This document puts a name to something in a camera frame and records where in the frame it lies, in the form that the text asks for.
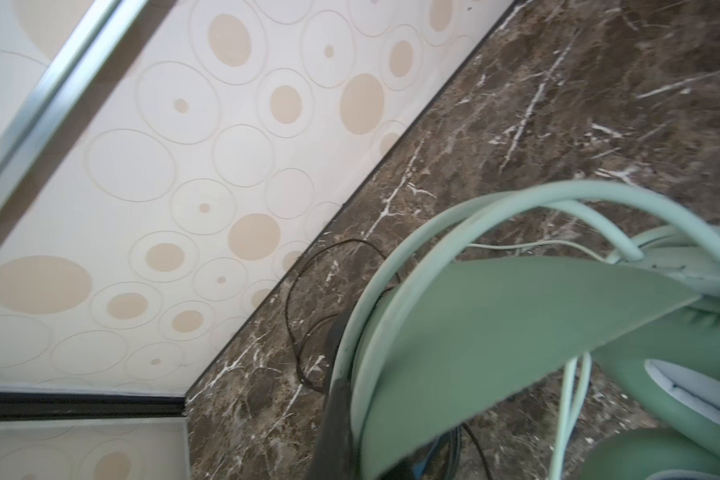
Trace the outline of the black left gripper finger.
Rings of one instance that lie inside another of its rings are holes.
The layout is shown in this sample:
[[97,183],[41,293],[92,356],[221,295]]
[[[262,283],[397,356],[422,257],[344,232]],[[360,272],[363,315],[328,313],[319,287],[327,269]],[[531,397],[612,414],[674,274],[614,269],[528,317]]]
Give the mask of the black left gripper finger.
[[324,403],[320,428],[305,479],[340,480],[357,478],[350,427],[351,384],[346,375],[336,383],[332,380],[340,343],[344,337],[351,311],[341,312],[329,328],[323,352],[329,370],[323,380]]

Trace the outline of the mint green headphones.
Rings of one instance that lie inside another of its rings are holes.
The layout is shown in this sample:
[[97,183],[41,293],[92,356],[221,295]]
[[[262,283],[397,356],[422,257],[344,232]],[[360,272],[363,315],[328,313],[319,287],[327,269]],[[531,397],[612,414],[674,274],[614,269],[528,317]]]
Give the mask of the mint green headphones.
[[[535,208],[572,215],[612,252],[465,260]],[[432,440],[563,373],[548,475],[599,366],[663,422],[615,435],[585,479],[720,479],[720,227],[638,187],[563,181],[479,197],[401,243],[352,310],[332,380],[351,384],[356,479],[389,478]]]

